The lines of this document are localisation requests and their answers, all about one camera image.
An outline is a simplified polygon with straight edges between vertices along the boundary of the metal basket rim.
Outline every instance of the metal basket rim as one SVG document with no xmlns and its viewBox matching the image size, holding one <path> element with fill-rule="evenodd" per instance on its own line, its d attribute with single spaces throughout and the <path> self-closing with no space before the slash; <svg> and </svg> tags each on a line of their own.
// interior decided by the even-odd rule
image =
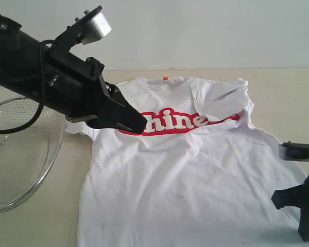
<svg viewBox="0 0 309 247">
<path fill-rule="evenodd" d="M 11 99 L 7 99 L 4 101 L 0 102 L 0 106 L 15 100 L 20 100 L 20 99 L 29 99 L 26 97 L 15 97 L 15 98 L 11 98 Z M 11 206 L 13 206 L 14 204 L 16 204 L 19 200 L 23 199 L 29 192 L 31 192 L 34 188 L 36 188 L 38 185 L 41 185 L 41 183 L 44 181 L 44 179 L 46 178 L 46 176 L 48 175 L 49 171 L 51 170 L 56 157 L 61 149 L 62 143 L 63 143 L 63 136 L 64 136 L 64 121 L 61 121 L 61 133 L 60 133 L 60 137 L 59 137 L 59 143 L 58 143 L 58 148 L 56 149 L 54 156 L 53 156 L 53 160 L 51 161 L 48 169 L 45 171 L 45 173 L 41 176 L 41 178 L 36 181 L 27 191 L 25 191 L 23 194 L 21 194 L 19 197 L 15 198 L 14 200 L 12 200 L 11 202 L 8 202 L 7 204 L 4 204 L 3 206 L 0 206 L 0 211 L 9 208 Z"/>
</svg>

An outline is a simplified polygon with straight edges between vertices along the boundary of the red logo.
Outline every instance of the red logo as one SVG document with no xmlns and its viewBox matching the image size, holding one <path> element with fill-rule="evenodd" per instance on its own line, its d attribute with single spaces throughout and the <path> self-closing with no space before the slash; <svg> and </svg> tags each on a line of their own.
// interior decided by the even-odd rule
<svg viewBox="0 0 309 247">
<path fill-rule="evenodd" d="M 129 135 L 166 135 L 186 133 L 206 125 L 214 125 L 224 122 L 227 119 L 239 120 L 238 114 L 227 117 L 221 121 L 208 121 L 198 113 L 188 114 L 176 112 L 173 108 L 164 108 L 156 115 L 154 112 L 143 112 L 142 115 L 148 120 L 145 130 L 142 134 L 135 134 L 125 130 L 119 130 Z"/>
</svg>

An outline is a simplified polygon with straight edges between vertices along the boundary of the white table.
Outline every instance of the white table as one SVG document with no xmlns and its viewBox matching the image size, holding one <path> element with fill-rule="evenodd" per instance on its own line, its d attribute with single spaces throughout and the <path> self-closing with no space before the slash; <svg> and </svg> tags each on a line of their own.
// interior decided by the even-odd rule
<svg viewBox="0 0 309 247">
<path fill-rule="evenodd" d="M 104 77 L 119 83 L 141 75 L 245 78 L 255 103 L 253 123 L 281 141 L 309 143 L 309 68 L 105 72 Z M 14 95 L 0 87 L 0 101 Z M 21 206 L 0 214 L 0 246 L 76 246 L 79 193 L 90 158 L 90 139 L 66 134 L 40 189 Z M 309 170 L 309 163 L 301 165 Z"/>
</svg>

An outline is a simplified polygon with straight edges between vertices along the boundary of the white lettering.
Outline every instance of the white lettering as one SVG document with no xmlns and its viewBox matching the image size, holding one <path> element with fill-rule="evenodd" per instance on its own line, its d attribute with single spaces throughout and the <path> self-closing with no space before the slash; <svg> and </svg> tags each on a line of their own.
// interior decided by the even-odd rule
<svg viewBox="0 0 309 247">
<path fill-rule="evenodd" d="M 144 115 L 144 117 L 146 118 L 146 120 L 148 120 L 148 123 L 146 124 L 145 130 L 144 130 L 145 133 L 151 133 L 154 131 L 164 130 L 164 127 L 162 126 L 159 118 L 153 119 L 151 115 Z"/>
<path fill-rule="evenodd" d="M 170 110 L 165 110 L 163 111 L 163 119 L 165 120 L 165 130 L 172 130 L 174 129 L 174 125 L 173 125 L 173 120 L 171 118 L 171 115 L 170 115 Z"/>
<path fill-rule="evenodd" d="M 173 115 L 173 117 L 176 119 L 175 129 L 186 129 L 186 127 L 188 127 L 188 129 L 194 128 L 190 118 L 187 116 Z"/>
<path fill-rule="evenodd" d="M 206 120 L 206 118 L 201 117 L 201 116 L 196 116 L 193 122 L 194 122 L 194 125 L 197 127 L 208 125 L 208 121 Z"/>
</svg>

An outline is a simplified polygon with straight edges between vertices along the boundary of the white t-shirt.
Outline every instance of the white t-shirt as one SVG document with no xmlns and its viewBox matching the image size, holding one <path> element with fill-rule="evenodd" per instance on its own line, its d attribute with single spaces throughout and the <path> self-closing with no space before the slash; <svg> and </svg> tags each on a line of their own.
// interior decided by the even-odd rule
<svg viewBox="0 0 309 247">
<path fill-rule="evenodd" d="M 271 201 L 305 173 L 252 125 L 247 81 L 141 77 L 118 87 L 148 120 L 141 135 L 67 129 L 93 140 L 80 247 L 309 246 L 297 232 L 299 210 Z"/>
</svg>

